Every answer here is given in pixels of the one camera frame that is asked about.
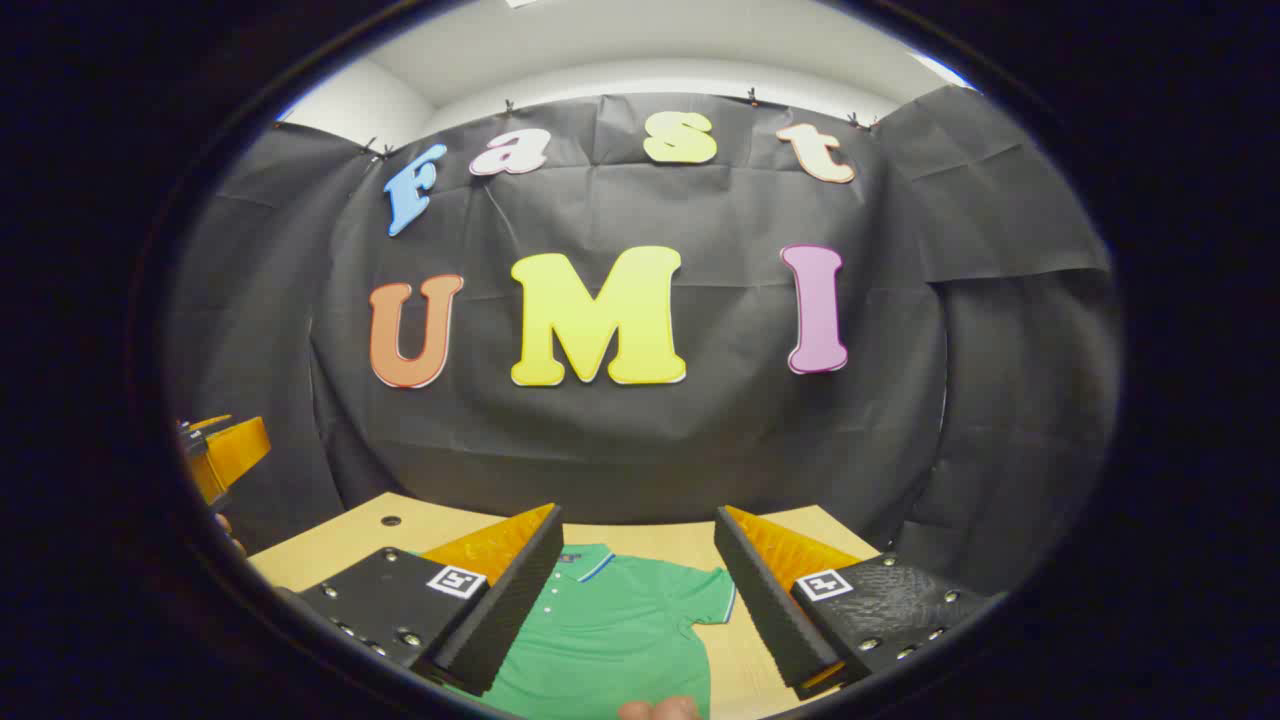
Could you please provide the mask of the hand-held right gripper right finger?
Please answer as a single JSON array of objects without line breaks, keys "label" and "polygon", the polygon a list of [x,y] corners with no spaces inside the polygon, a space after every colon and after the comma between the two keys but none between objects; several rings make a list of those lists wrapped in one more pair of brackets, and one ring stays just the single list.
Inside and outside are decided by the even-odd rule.
[{"label": "hand-held right gripper right finger", "polygon": [[905,664],[995,601],[896,553],[858,559],[728,505],[713,539],[800,700]]}]

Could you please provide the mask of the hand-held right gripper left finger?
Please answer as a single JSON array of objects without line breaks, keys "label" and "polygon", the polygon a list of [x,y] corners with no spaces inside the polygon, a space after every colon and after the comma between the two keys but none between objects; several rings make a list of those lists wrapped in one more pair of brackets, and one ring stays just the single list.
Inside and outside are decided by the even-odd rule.
[{"label": "hand-held right gripper left finger", "polygon": [[429,550],[385,546],[301,591],[298,609],[436,684],[488,692],[564,546],[544,503]]}]

